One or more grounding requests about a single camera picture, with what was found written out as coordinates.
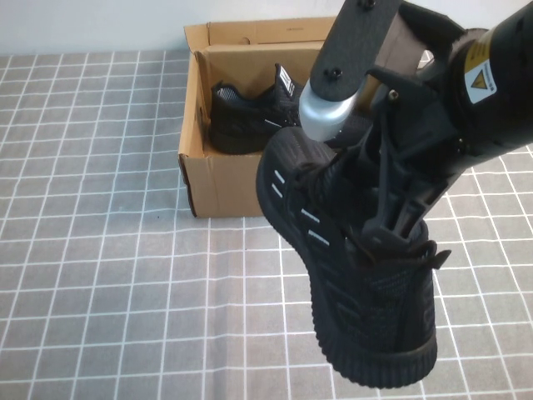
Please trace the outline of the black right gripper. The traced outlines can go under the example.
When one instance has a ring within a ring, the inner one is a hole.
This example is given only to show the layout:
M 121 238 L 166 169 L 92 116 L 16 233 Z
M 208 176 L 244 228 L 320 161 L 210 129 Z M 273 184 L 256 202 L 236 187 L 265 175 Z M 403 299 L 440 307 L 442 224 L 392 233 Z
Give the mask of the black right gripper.
M 386 68 L 373 68 L 370 75 L 397 93 L 384 109 L 387 135 L 401 162 L 439 178 L 462 174 L 477 164 L 472 142 L 459 123 L 461 114 L 447 98 L 441 77 L 431 82 Z M 372 249 L 406 249 L 413 229 L 454 179 L 394 175 L 388 171 L 387 151 L 386 164 L 381 165 L 381 150 L 381 131 L 373 127 L 361 150 L 363 197 L 371 217 L 361 230 L 361 240 Z

